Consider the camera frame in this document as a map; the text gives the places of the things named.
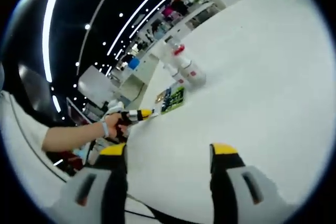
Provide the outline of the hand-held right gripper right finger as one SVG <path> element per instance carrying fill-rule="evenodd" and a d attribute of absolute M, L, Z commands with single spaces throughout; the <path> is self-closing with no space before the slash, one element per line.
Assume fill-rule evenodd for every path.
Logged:
<path fill-rule="evenodd" d="M 276 184 L 246 165 L 237 149 L 223 143 L 209 148 L 214 223 L 285 223 L 295 213 Z"/>

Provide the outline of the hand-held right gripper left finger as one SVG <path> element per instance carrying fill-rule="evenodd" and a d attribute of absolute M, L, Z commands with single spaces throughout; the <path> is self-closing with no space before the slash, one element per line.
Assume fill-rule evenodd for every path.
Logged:
<path fill-rule="evenodd" d="M 104 148 L 94 165 L 84 167 L 49 208 L 54 223 L 125 223 L 126 143 Z"/>

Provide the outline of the person's left hand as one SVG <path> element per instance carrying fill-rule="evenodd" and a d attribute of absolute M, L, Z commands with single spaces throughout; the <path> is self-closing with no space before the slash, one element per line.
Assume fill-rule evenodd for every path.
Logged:
<path fill-rule="evenodd" d="M 128 140 L 128 127 L 130 124 L 122 116 L 122 113 L 114 113 L 104 117 L 102 124 L 105 138 L 119 141 L 119 143 L 125 143 Z"/>

